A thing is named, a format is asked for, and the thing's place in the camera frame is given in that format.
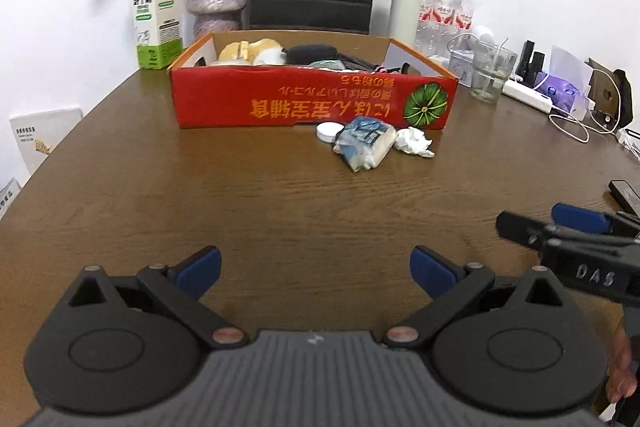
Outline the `person's right hand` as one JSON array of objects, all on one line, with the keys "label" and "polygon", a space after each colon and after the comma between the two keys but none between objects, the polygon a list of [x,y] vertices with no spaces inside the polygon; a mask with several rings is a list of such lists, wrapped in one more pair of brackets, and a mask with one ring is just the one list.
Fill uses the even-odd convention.
[{"label": "person's right hand", "polygon": [[636,373],[631,369],[632,350],[624,322],[618,324],[612,339],[610,361],[608,361],[608,381],[605,393],[608,401],[617,403],[631,397],[637,389]]}]

